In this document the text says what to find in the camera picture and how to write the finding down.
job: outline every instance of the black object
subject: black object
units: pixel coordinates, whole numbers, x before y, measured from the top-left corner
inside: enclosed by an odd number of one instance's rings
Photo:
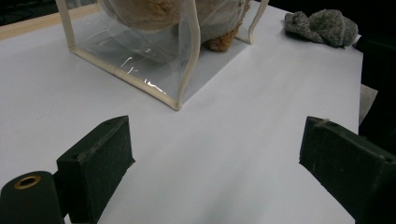
[[[0,198],[1,224],[98,222],[134,163],[128,117],[107,120],[58,160],[58,172],[37,171],[8,182]]]
[[[377,90],[375,100],[359,127],[359,135],[396,153],[396,38],[363,35],[356,49],[363,52],[361,83]]]
[[[346,128],[308,117],[304,166],[359,224],[396,221],[396,157]]]

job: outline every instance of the crumpled gray fabric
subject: crumpled gray fabric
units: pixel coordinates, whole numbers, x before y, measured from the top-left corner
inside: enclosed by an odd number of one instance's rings
[[[309,18],[302,11],[287,13],[285,31],[336,48],[351,46],[359,33],[358,25],[336,9],[323,9]]]

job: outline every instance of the floor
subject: floor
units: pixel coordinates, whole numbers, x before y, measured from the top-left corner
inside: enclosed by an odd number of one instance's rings
[[[58,12],[58,8],[56,7],[55,0],[6,0],[6,2],[0,3],[0,26],[56,12]],[[361,123],[369,111],[376,93],[376,90],[361,85],[359,123]]]

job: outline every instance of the white table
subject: white table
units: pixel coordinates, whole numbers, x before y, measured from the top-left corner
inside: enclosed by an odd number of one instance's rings
[[[354,223],[299,152],[307,116],[357,132],[362,54],[286,36],[285,13],[178,112],[70,53],[61,24],[0,41],[0,186],[128,115],[136,163],[99,223]]]

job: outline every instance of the wooden edge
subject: wooden edge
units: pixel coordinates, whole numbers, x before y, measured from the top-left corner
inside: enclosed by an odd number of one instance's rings
[[[78,7],[69,10],[72,19],[80,18],[98,11],[96,4],[85,7]],[[0,26],[0,40],[8,39],[14,36],[23,35],[35,30],[43,29],[52,25],[61,23],[59,13],[49,14],[47,16],[34,18],[28,21],[20,21],[10,25]]]

